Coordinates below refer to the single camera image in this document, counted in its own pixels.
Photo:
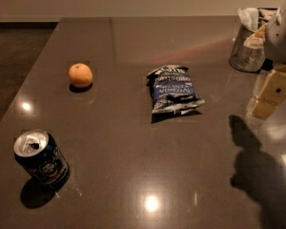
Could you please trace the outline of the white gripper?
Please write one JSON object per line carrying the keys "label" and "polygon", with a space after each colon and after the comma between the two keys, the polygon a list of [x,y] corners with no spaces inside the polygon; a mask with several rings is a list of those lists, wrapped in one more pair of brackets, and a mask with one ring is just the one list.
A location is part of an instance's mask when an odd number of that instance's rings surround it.
{"label": "white gripper", "polygon": [[264,48],[265,56],[276,62],[269,72],[259,74],[248,104],[250,116],[267,119],[286,100],[286,0],[267,26],[262,25],[243,45],[256,50]]}

